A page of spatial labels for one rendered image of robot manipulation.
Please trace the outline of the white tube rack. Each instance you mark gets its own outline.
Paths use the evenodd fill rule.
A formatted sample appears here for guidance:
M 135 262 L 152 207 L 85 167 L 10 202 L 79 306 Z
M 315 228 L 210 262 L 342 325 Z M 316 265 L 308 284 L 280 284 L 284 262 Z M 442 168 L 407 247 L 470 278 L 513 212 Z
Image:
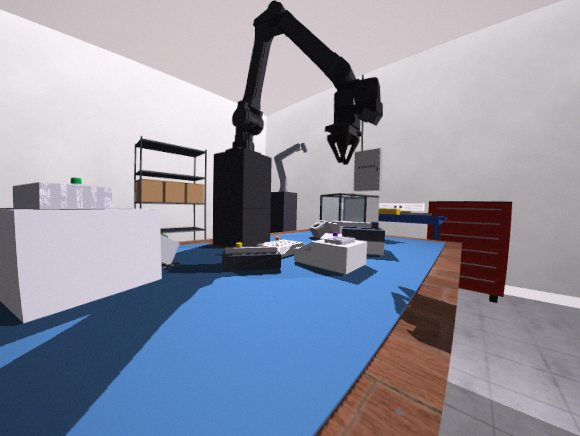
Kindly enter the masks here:
M 276 246 L 277 251 L 281 254 L 281 257 L 285 257 L 294 254 L 294 248 L 302 247 L 303 244 L 304 244 L 303 242 L 279 240 L 279 245 L 276 245 L 276 241 L 272 241 L 257 244 L 257 247 Z

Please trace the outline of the blue bench mat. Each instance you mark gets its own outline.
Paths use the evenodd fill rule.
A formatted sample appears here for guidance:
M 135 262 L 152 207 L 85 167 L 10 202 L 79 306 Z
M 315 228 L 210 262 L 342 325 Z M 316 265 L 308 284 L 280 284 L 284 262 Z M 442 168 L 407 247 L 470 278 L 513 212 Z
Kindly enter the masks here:
M 445 244 L 348 274 L 180 245 L 162 279 L 33 321 L 0 301 L 0 436 L 315 436 Z

